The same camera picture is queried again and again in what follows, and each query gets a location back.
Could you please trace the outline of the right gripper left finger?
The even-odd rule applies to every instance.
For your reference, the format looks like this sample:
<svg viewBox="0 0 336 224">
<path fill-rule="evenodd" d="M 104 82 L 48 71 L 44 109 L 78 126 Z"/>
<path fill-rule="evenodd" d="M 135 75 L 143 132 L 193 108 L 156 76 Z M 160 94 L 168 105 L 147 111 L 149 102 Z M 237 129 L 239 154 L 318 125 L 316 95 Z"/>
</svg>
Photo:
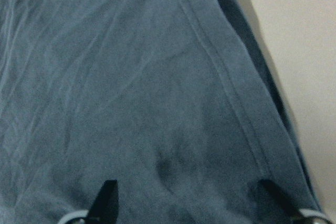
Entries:
<svg viewBox="0 0 336 224">
<path fill-rule="evenodd" d="M 106 180 L 88 212 L 88 221 L 117 221 L 118 182 Z"/>
</svg>

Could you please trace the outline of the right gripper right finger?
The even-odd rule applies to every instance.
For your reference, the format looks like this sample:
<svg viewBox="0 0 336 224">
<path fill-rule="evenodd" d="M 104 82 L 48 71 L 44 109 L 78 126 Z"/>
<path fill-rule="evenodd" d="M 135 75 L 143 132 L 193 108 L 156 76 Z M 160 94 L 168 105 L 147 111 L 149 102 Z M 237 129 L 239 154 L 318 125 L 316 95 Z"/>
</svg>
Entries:
<svg viewBox="0 0 336 224">
<path fill-rule="evenodd" d="M 262 179 L 259 183 L 268 192 L 268 194 L 275 200 L 279 207 L 289 216 L 291 219 L 304 219 L 304 215 L 293 204 L 289 195 L 275 182 L 270 179 Z"/>
</svg>

